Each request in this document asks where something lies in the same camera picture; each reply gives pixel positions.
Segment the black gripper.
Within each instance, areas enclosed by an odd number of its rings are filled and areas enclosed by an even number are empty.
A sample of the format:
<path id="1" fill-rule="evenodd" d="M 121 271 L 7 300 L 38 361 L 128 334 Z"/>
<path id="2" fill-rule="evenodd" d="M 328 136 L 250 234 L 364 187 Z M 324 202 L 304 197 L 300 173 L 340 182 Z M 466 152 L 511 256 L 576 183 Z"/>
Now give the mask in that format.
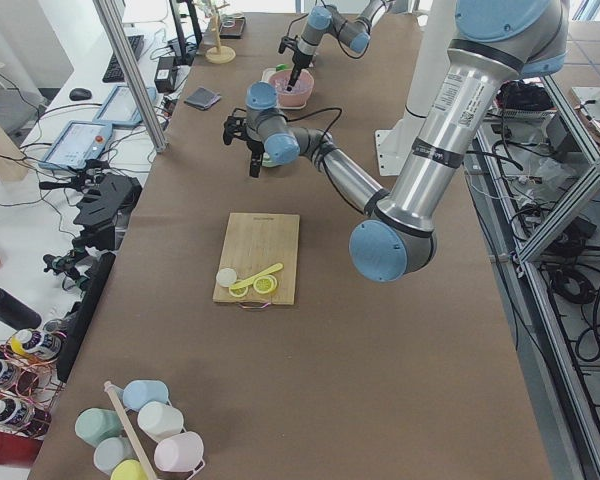
<path id="1" fill-rule="evenodd" d="M 249 164 L 249 176 L 258 178 L 261 170 L 261 156 L 265 153 L 264 144 L 249 133 L 246 133 L 246 143 L 252 154 Z"/>
<path id="2" fill-rule="evenodd" d="M 291 74 L 289 76 L 289 81 L 286 87 L 287 92 L 291 92 L 293 90 L 301 75 L 301 70 L 309 68 L 311 66 L 312 60 L 312 54 L 305 54 L 300 50 L 296 50 L 294 52 L 292 57 L 294 69 L 291 71 Z"/>

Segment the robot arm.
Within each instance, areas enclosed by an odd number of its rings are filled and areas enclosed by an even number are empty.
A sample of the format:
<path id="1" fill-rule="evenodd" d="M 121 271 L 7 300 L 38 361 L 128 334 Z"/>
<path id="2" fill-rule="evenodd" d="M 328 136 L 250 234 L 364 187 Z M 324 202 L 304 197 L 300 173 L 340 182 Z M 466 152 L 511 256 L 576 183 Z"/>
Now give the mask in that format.
<path id="1" fill-rule="evenodd" d="M 394 1 L 370 1 L 354 20 L 346 19 L 335 5 L 314 6 L 306 15 L 300 35 L 285 35 L 280 40 L 280 54 L 286 50 L 293 52 L 293 66 L 285 91 L 290 92 L 302 71 L 309 68 L 325 35 L 334 37 L 350 58 L 363 56 L 370 43 L 372 28 L 393 5 Z"/>
<path id="2" fill-rule="evenodd" d="M 394 281 L 434 257 L 433 213 L 501 86 L 557 72 L 566 56 L 569 5 L 565 1 L 459 1 L 447 48 L 449 69 L 391 190 L 316 129 L 289 127 L 275 88 L 252 84 L 242 132 L 275 165 L 304 156 L 367 220 L 351 234 L 356 269 L 376 282 Z"/>

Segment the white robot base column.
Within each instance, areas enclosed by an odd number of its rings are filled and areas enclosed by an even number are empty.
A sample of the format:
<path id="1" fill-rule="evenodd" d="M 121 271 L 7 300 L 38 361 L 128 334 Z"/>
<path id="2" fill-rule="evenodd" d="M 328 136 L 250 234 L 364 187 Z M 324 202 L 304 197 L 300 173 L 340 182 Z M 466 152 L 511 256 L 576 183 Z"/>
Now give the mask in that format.
<path id="1" fill-rule="evenodd" d="M 447 48 L 454 34 L 456 1 L 432 2 L 404 115 L 391 130 L 376 130 L 376 156 L 381 176 L 400 174 L 412 144 L 426 120 L 449 70 Z"/>

